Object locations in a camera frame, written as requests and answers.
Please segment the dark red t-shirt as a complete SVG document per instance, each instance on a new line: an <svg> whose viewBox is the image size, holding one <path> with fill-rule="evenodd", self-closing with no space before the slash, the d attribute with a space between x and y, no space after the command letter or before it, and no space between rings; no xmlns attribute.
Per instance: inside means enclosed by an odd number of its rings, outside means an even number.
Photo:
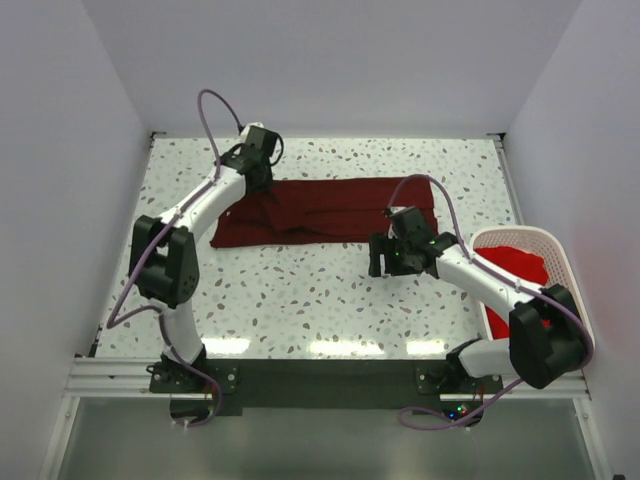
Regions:
<svg viewBox="0 0 640 480"><path fill-rule="evenodd" d="M389 228L384 216L399 177L282 180L232 205L210 245L229 249L264 245L366 243Z"/></svg>

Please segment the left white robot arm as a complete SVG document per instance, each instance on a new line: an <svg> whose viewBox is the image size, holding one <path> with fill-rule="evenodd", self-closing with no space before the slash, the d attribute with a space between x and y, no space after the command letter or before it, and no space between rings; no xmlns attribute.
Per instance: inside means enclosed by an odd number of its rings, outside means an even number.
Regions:
<svg viewBox="0 0 640 480"><path fill-rule="evenodd" d="M136 287L158 313L163 356L175 363L171 378L185 392L200 390L207 380L201 363L206 349L192 308L200 279L197 245L231 206L273 186L272 168L283 152L280 134L249 124L184 199L157 217L142 215L134 222L127 286Z"/></svg>

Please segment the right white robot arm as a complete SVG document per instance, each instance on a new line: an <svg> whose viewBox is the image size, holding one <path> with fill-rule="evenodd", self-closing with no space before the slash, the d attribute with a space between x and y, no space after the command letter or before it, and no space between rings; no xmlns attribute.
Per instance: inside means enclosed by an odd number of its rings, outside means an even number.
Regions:
<svg viewBox="0 0 640 480"><path fill-rule="evenodd" d="M441 383L466 393L481 377L516 375L543 389L592 360L594 342L567 287L507 272L469 250L458 232L434 233L415 207L386 216L389 229L369 238L370 276L428 274L475 297L509 329L505 339L475 339L453 349L437 371Z"/></svg>

